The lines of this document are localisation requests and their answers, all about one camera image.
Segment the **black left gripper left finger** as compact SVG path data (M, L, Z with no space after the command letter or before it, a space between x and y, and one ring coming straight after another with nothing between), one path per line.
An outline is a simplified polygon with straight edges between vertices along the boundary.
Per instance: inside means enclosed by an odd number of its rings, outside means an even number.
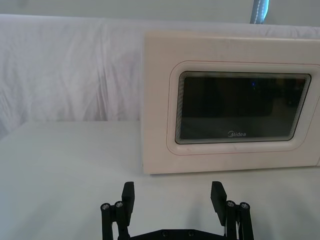
M129 240L131 238L128 232L128 226L130 225L134 202L134 182L128 181L123 186L120 201L117 201L114 205L103 203L100 206L103 240L114 239L113 223L117 224L119 240Z

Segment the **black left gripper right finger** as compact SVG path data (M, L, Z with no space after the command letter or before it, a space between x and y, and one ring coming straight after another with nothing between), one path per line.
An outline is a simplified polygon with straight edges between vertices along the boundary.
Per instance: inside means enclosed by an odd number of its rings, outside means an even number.
M251 207L248 203L236 204L228 200L223 184L219 181L212 182L210 199L220 224L224 227L224 240L254 239Z

